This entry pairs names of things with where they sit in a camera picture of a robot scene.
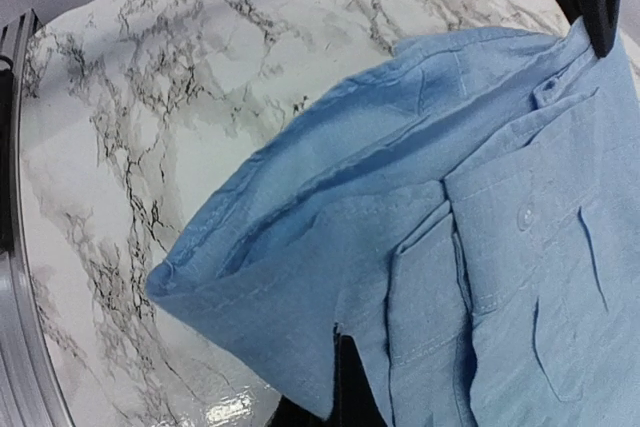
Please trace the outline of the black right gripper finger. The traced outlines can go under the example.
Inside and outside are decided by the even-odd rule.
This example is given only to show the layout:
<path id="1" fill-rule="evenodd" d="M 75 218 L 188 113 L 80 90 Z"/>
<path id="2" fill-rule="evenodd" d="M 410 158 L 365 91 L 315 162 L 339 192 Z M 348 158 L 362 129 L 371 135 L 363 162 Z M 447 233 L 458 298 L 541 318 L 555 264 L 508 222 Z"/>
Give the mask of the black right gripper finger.
<path id="1" fill-rule="evenodd" d="M 322 419 L 292 402 L 280 398 L 272 414 L 273 426 L 386 426 L 376 404 L 354 338 L 332 327 L 334 346 L 333 406 Z"/>

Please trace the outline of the light blue shirt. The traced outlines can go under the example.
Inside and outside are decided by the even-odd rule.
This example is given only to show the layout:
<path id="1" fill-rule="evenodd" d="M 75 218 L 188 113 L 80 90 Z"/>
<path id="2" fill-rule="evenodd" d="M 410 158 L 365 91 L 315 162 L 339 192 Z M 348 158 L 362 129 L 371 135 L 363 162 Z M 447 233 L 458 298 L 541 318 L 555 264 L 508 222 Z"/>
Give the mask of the light blue shirt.
<path id="1" fill-rule="evenodd" d="M 326 419 L 332 327 L 386 426 L 639 422 L 639 105 L 621 41 L 399 43 L 253 154 L 148 297 Z"/>

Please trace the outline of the aluminium front rail frame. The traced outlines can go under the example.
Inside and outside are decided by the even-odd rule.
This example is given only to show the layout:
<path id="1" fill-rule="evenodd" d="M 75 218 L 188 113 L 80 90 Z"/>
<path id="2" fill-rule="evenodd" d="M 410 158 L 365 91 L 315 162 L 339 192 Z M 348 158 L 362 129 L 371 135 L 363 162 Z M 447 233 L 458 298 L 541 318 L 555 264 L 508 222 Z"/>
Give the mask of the aluminium front rail frame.
<path id="1" fill-rule="evenodd" d="M 25 244 L 19 172 L 21 89 L 31 9 L 1 29 L 1 424 L 72 426 L 39 319 Z"/>

